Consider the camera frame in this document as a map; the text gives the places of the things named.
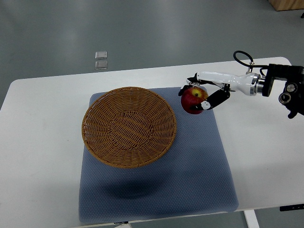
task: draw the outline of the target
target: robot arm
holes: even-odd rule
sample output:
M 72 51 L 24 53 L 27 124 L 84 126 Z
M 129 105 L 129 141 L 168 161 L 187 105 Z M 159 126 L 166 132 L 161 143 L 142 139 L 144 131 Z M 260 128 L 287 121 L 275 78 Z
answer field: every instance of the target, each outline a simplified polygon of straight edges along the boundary
M 212 109 L 230 97 L 230 91 L 241 91 L 246 95 L 255 95 L 257 93 L 257 81 L 260 78 L 258 74 L 249 73 L 243 76 L 231 74 L 202 71 L 197 72 L 194 77 L 187 79 L 186 84 L 181 87 L 179 96 L 190 87 L 211 84 L 220 89 L 210 95 L 206 101 L 193 107 L 196 110 Z
M 251 60 L 247 65 L 236 58 L 236 53 L 242 53 Z M 192 107 L 194 110 L 209 110 L 230 97 L 230 92 L 241 91 L 245 95 L 254 96 L 257 93 L 269 96 L 274 80 L 286 81 L 283 93 L 279 96 L 279 102 L 284 105 L 290 114 L 288 118 L 293 118 L 297 113 L 304 115 L 304 67 L 269 64 L 268 66 L 254 65 L 252 57 L 243 51 L 236 51 L 234 58 L 237 62 L 248 67 L 245 75 L 236 76 L 225 73 L 202 71 L 197 72 L 194 77 L 186 80 L 186 84 L 180 89 L 179 96 L 183 92 L 194 86 L 211 84 L 220 89 L 211 94 L 206 101 Z M 259 67 L 261 75 L 252 73 L 252 68 Z

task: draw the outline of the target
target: basket rim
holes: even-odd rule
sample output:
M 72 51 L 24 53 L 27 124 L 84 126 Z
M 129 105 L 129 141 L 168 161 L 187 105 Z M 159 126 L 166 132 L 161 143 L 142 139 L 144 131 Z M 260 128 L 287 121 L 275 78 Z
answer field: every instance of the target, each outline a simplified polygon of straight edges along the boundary
M 121 91 L 121 90 L 133 90 L 133 89 L 136 89 L 136 90 L 142 90 L 142 91 L 145 91 L 147 93 L 150 93 L 156 97 L 158 97 L 158 99 L 160 99 L 169 109 L 170 111 L 170 116 L 172 117 L 172 121 L 173 121 L 173 131 L 172 131 L 172 136 L 171 136 L 171 139 L 168 143 L 168 145 L 163 149 L 163 151 L 158 154 L 157 156 L 145 161 L 145 162 L 142 162 L 142 163 L 138 163 L 138 164 L 134 164 L 134 165 L 116 165 L 116 164 L 113 164 L 111 162 L 108 162 L 108 161 L 105 161 L 105 160 L 102 160 L 97 154 L 95 154 L 87 139 L 86 139 L 86 134 L 85 134 L 85 122 L 87 120 L 87 117 L 88 117 L 88 114 L 90 113 L 90 111 L 94 108 L 94 106 L 100 102 L 101 99 L 103 99 L 104 97 L 106 97 L 107 95 L 111 94 L 111 93 L 114 93 L 116 91 Z M 82 120 L 82 138 L 83 138 L 83 141 L 84 141 L 84 144 L 86 146 L 86 148 L 88 149 L 88 151 L 90 152 L 91 155 L 93 155 L 96 159 L 98 159 L 100 162 L 104 163 L 104 164 L 107 164 L 107 165 L 110 165 L 112 167 L 116 167 L 116 168 L 138 168 L 138 167 L 141 167 L 141 166 L 144 166 L 144 165 L 148 165 L 150 163 L 153 163 L 154 161 L 160 159 L 169 149 L 170 147 L 172 146 L 174 140 L 175 140 L 175 136 L 176 136 L 176 132 L 177 132 L 177 122 L 176 122 L 176 116 L 175 116 L 175 113 L 172 109 L 172 107 L 168 104 L 168 102 L 163 98 L 161 97 L 159 94 L 157 94 L 156 92 L 154 91 L 151 91 L 149 89 L 146 89 L 146 88 L 142 88 L 142 87 L 135 87 L 135 86 L 126 86 L 126 87 L 121 87 L 121 88 L 117 88 L 117 89 L 113 89 L 113 90 L 110 90 L 106 93 L 104 93 L 103 95 L 101 95 L 99 98 L 97 98 L 88 108 L 88 110 L 86 111 L 85 113 L 85 116 Z

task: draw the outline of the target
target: black cable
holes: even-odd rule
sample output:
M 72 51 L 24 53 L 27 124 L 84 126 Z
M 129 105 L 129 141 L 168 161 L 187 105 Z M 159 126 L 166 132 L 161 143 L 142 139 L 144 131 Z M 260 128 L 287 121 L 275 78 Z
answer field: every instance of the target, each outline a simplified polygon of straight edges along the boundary
M 261 73 L 261 75 L 265 76 L 264 73 L 263 73 L 263 70 L 266 70 L 266 68 L 262 67 L 262 68 L 260 69 L 260 73 Z
M 233 53 L 233 58 L 240 64 L 242 64 L 243 66 L 246 66 L 246 67 L 249 67 L 250 69 L 252 68 L 263 68 L 263 69 L 268 69 L 268 66 L 267 65 L 249 65 L 249 64 L 246 64 L 246 63 L 243 63 L 242 61 L 240 61 L 238 58 L 237 58 L 237 53 L 241 53 L 245 56 L 247 56 L 251 62 L 253 62 L 253 58 L 248 54 L 246 53 L 245 51 L 235 51 Z

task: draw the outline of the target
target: woven basket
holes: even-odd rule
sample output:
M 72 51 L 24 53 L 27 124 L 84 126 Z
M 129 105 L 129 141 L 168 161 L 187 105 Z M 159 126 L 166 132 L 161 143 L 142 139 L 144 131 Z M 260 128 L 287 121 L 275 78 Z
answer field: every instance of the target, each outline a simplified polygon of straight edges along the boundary
M 162 157 L 176 135 L 176 119 L 158 94 L 139 87 L 109 91 L 87 110 L 82 137 L 99 161 L 136 168 Z

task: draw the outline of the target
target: gray cushion pad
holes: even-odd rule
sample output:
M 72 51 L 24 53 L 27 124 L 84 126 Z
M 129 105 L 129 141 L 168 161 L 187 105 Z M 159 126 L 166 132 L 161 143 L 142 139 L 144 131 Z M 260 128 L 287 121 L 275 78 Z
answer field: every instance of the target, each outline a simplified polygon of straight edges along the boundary
M 172 107 L 177 134 L 159 160 L 135 169 L 103 164 L 84 149 L 79 219 L 122 222 L 231 212 L 238 207 L 229 164 L 212 110 L 186 113 L 180 88 L 151 89 Z M 94 94 L 90 104 L 103 93 Z

